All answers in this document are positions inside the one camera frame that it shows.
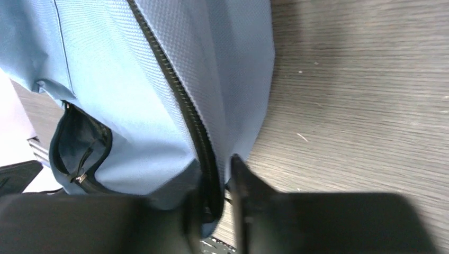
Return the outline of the blue student backpack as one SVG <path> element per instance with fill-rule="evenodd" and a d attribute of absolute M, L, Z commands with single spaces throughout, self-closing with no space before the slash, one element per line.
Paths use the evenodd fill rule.
<path fill-rule="evenodd" d="M 1 69 L 65 110 L 49 148 L 68 194 L 203 192 L 222 217 L 234 154 L 268 106 L 270 1 L 1 1 Z"/>

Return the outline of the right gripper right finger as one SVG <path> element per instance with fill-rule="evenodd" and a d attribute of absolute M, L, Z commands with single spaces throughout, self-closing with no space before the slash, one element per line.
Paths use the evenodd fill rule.
<path fill-rule="evenodd" d="M 279 192 L 238 156 L 230 162 L 240 253 L 434 253 L 408 199 L 386 192 Z"/>

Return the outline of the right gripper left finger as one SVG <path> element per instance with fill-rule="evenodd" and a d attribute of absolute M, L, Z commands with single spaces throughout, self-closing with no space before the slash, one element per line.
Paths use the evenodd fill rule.
<path fill-rule="evenodd" d="M 1 198 L 1 253 L 199 253 L 196 189 L 162 210 L 132 195 Z"/>

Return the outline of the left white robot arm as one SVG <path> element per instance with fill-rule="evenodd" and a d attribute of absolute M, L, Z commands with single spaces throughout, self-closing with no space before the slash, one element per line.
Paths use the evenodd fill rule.
<path fill-rule="evenodd" d="M 62 190 L 12 82 L 1 71 L 1 195 Z"/>

